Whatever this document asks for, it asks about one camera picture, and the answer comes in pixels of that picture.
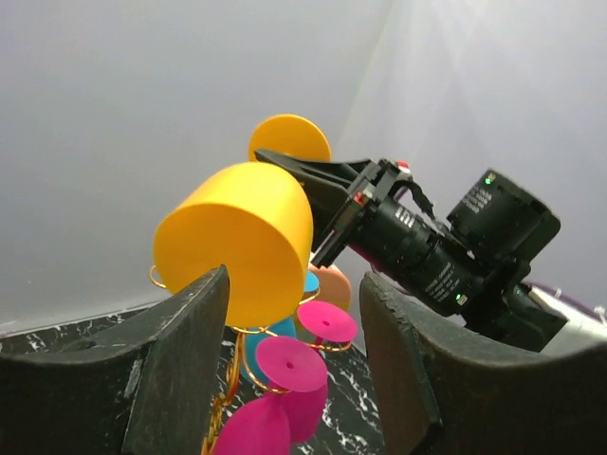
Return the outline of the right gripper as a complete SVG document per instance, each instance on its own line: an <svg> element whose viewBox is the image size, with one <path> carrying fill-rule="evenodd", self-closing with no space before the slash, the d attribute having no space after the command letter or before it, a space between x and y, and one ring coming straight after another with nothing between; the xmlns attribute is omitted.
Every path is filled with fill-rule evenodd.
<svg viewBox="0 0 607 455"><path fill-rule="evenodd" d="M299 159L266 149L254 155L305 183L313 265L329 265L350 247L442 316L461 313L481 294L484 273L466 250L390 194L395 164Z"/></svg>

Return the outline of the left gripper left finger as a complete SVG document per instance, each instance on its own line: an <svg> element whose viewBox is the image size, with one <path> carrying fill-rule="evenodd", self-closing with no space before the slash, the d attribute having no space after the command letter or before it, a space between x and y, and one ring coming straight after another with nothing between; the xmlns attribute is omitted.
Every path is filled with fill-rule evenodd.
<svg viewBox="0 0 607 455"><path fill-rule="evenodd" d="M199 453L229 296L218 267L59 352L2 355L2 452Z"/></svg>

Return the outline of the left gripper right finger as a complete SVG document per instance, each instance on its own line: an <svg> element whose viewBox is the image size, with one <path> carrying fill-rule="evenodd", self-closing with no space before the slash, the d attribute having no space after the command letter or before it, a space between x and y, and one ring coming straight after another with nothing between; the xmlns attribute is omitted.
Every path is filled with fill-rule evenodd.
<svg viewBox="0 0 607 455"><path fill-rule="evenodd" d="M390 454L602 454L606 345L561 355L482 337L374 273L359 309Z"/></svg>

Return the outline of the orange wine glass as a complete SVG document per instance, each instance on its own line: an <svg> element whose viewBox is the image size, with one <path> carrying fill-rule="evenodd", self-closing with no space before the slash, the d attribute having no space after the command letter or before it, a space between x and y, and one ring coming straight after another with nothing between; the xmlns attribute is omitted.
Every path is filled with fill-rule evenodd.
<svg viewBox="0 0 607 455"><path fill-rule="evenodd" d="M268 326L300 303L312 238L303 186L251 155L209 177L161 221L154 265L172 294L223 265L230 279L226 325Z"/></svg>

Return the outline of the magenta wine glass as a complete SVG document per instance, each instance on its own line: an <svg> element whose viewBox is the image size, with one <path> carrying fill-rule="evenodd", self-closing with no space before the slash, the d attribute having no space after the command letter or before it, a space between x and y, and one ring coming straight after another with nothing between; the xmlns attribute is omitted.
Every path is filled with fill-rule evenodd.
<svg viewBox="0 0 607 455"><path fill-rule="evenodd" d="M312 384L312 390L290 391L282 398L292 444L308 441L322 419L328 396L328 370L321 356L322 343L328 341L330 348L347 350L358 330L346 311L322 300L304 303L297 316L303 327L316 338L315 347L303 344L306 354L303 379L306 385Z"/></svg>
<svg viewBox="0 0 607 455"><path fill-rule="evenodd" d="M272 391L246 403L221 429L213 454L288 454L292 445L282 398L290 391L311 391L303 379L303 343L294 337L268 337L255 357Z"/></svg>

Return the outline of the blue wine glass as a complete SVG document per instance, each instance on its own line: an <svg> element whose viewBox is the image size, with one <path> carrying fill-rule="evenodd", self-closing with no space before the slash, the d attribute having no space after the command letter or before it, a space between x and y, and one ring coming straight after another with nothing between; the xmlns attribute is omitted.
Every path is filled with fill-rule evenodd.
<svg viewBox="0 0 607 455"><path fill-rule="evenodd" d="M319 293L320 289L320 280L316 276L316 274L312 271L307 271L306 280L303 288L303 297L302 300L309 300L315 297ZM296 336L296 328L295 328L295 320L294 315L289 316L269 327L269 331L276 334L277 336L284 337L295 337ZM244 351L243 351L243 360L241 361L240 367L240 375L247 380L249 383L253 383L250 378L244 361L247 361L250 371L253 375L262 383L267 384L268 379L265 374L261 371L258 362L255 357L255 352L258 344L269 337L267 332L259 333L259 334L248 334L245 335L244 342Z"/></svg>

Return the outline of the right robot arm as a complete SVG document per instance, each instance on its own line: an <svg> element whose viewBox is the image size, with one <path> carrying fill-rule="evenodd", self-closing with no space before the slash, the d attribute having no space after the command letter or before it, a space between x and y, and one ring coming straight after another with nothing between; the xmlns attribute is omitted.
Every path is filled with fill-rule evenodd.
<svg viewBox="0 0 607 455"><path fill-rule="evenodd" d="M545 355L606 338L603 315L581 311L526 283L560 220L506 176L487 170L445 220L402 162L328 162L270 150L256 158L290 173L312 208L313 265L346 248L437 314L472 332Z"/></svg>

